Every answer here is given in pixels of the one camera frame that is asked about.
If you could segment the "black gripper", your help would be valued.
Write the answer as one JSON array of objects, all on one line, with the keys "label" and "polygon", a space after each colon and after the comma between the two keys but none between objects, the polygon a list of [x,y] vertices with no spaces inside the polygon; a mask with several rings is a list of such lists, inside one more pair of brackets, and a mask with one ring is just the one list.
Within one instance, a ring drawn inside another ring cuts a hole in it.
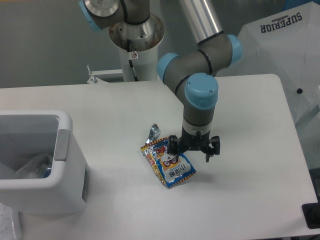
[{"label": "black gripper", "polygon": [[180,138],[176,135],[169,136],[167,153],[178,158],[186,151],[201,151],[208,163],[211,157],[220,154],[220,137],[217,135],[209,138],[209,132],[201,134],[200,131],[190,134],[183,127]]}]

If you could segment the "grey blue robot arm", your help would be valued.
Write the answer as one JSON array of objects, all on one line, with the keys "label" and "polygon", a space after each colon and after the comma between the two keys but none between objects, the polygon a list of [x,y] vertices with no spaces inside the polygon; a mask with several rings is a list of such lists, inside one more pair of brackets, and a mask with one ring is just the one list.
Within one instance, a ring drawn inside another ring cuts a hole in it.
[{"label": "grey blue robot arm", "polygon": [[220,153],[220,138],[211,136],[218,101],[215,74],[242,56],[234,35],[225,34],[209,0],[182,0],[197,50],[158,57],[164,38],[162,21],[150,11],[148,0],[81,0],[80,9],[94,31],[109,30],[118,48],[126,82],[159,78],[183,104],[181,137],[169,137],[168,153],[201,151],[207,160]]}]

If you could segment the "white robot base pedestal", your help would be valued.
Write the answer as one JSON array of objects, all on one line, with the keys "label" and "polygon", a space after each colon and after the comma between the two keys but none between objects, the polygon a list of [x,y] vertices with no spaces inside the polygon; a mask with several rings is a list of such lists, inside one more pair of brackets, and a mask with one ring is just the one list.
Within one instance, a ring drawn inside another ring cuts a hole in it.
[{"label": "white robot base pedestal", "polygon": [[165,35],[161,19],[151,13],[142,24],[132,25],[124,21],[109,27],[109,36],[118,49],[121,69],[91,71],[87,67],[91,83],[112,78],[122,78],[124,82],[156,81],[158,47]]}]

